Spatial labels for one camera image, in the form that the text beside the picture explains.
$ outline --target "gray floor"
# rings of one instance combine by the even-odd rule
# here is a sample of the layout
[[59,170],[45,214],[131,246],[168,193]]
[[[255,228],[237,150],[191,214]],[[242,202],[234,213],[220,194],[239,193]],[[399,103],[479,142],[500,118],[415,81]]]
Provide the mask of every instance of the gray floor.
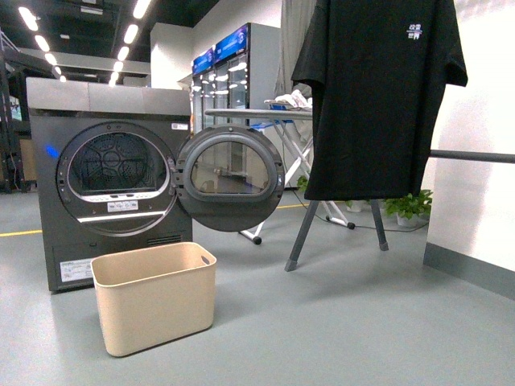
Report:
[[[424,267],[426,228],[383,253],[374,230],[315,219],[286,273],[303,215],[277,210],[260,246],[196,224],[218,257],[214,325],[122,359],[94,289],[48,293],[41,235],[0,237],[0,385],[515,384],[515,302]],[[36,193],[0,195],[0,233],[39,227]]]

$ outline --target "black t-shirt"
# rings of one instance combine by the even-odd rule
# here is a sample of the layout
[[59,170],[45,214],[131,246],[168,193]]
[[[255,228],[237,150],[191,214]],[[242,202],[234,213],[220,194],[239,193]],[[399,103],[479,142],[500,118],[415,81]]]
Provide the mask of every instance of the black t-shirt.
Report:
[[307,199],[418,194],[446,84],[468,81],[452,0],[319,0],[292,80],[313,88]]

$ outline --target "door glass window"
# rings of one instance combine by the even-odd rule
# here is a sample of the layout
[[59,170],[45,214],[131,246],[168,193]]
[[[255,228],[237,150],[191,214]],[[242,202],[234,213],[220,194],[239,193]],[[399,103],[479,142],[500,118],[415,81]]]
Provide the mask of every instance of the door glass window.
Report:
[[202,79],[203,77],[193,78],[192,94],[193,94],[193,115],[194,115],[194,132],[199,133],[202,128]]
[[[248,88],[247,56],[240,55],[229,62],[229,100],[231,109],[245,109],[247,107]],[[241,118],[231,118],[232,123],[245,125]]]
[[202,78],[202,99],[204,102],[203,129],[206,129],[207,127],[213,126],[215,124],[215,117],[204,114],[204,111],[207,109],[215,108],[216,75],[215,72],[209,72]]
[[195,161],[192,184],[211,194],[251,195],[264,191],[270,176],[262,158],[239,142],[221,142],[208,147]]
[[[228,82],[229,82],[229,64],[222,64],[219,68],[216,69],[216,108],[217,109],[227,109],[229,107],[229,90],[228,90]],[[216,124],[220,125],[222,123],[227,123],[229,120],[225,117],[216,117]]]

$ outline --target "gray clothes dryer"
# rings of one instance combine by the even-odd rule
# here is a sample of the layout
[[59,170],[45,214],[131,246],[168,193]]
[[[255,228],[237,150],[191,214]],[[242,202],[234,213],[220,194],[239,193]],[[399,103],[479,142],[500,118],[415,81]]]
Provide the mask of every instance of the gray clothes dryer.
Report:
[[92,258],[235,232],[278,205],[269,140],[219,125],[190,138],[187,92],[27,79],[50,291],[93,283]]

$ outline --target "beige plastic basket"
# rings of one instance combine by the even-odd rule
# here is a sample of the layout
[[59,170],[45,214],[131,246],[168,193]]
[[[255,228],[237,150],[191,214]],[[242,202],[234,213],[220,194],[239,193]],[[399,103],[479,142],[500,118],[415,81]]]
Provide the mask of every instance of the beige plastic basket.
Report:
[[91,266],[105,348],[113,356],[212,325],[216,258],[196,243],[113,253]]

